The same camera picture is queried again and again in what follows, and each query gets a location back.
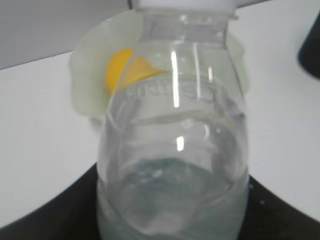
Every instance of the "bottle neck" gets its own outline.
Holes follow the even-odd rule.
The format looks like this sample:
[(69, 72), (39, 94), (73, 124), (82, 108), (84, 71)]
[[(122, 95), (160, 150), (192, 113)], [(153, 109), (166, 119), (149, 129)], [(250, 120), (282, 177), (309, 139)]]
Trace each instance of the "bottle neck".
[(226, 45), (230, 16), (200, 14), (170, 14), (144, 11), (142, 42), (173, 41)]

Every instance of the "egg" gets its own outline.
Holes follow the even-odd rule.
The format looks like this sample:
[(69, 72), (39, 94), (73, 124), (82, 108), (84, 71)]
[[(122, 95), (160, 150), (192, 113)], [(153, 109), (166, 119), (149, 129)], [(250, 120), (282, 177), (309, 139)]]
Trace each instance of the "egg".
[[(71, 98), (74, 109), (89, 118), (103, 121), (112, 92), (122, 71), (143, 33), (144, 18), (134, 10), (124, 11), (109, 18), (88, 32), (75, 47), (69, 60)], [(243, 61), (245, 50), (232, 34), (228, 33), (227, 47), (237, 69), (243, 92), (249, 91), (249, 80)], [(119, 90), (146, 77), (170, 71), (166, 66), (157, 69), (143, 56), (132, 60), (131, 69), (123, 76)], [(181, 65), (188, 72), (190, 61)], [(135, 68), (144, 66), (139, 73)]]

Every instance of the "egg yolk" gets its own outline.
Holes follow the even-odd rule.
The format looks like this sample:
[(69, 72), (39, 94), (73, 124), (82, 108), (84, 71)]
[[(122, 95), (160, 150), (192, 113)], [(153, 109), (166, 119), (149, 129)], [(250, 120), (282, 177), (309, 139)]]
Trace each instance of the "egg yolk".
[[(105, 88), (110, 94), (115, 90), (118, 80), (122, 76), (122, 72), (132, 53), (132, 48), (124, 48), (110, 57), (105, 69)], [(120, 88), (125, 88), (141, 79), (165, 72), (164, 70), (153, 67), (145, 57), (138, 55), (132, 59), (130, 65), (127, 67), (122, 77)]]

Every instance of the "bottle cap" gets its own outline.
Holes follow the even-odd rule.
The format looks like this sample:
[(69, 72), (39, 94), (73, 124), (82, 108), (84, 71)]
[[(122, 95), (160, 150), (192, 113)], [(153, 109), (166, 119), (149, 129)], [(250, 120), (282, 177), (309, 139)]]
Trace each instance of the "bottle cap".
[(136, 9), (167, 9), (233, 14), (235, 0), (136, 0)]

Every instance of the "clear plastic bottle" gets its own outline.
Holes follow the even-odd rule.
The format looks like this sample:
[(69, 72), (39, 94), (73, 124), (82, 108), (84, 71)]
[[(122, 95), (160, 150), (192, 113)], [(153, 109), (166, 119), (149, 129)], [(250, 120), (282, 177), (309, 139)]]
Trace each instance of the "clear plastic bottle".
[(135, 8), (144, 34), (113, 93), (100, 143), (100, 235), (236, 240), (249, 174), (245, 103), (226, 49), (234, 2), (138, 0)]

